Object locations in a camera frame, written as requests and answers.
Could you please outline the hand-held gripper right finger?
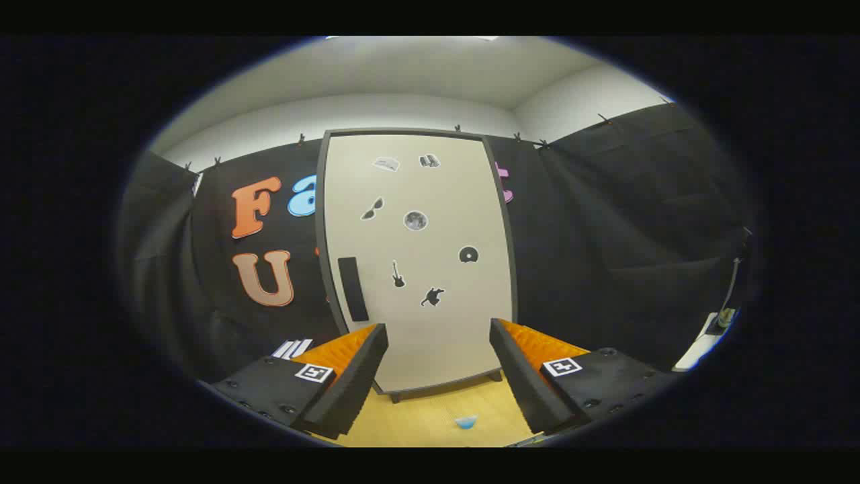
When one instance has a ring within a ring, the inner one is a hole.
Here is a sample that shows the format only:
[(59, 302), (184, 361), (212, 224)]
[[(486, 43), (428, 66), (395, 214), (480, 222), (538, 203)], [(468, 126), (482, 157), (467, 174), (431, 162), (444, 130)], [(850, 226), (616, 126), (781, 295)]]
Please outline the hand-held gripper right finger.
[(615, 348), (585, 350), (504, 319), (491, 319), (489, 341), (529, 429), (544, 435), (615, 419), (679, 377)]

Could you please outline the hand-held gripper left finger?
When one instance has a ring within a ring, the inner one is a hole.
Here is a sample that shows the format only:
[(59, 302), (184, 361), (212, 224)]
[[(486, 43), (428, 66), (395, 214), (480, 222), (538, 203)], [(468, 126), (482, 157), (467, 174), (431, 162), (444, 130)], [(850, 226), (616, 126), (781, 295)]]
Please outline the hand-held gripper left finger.
[(313, 346), (288, 339), (215, 382), (202, 386), (241, 413), (316, 437), (347, 435), (374, 385), (389, 347), (387, 328), (374, 323)]

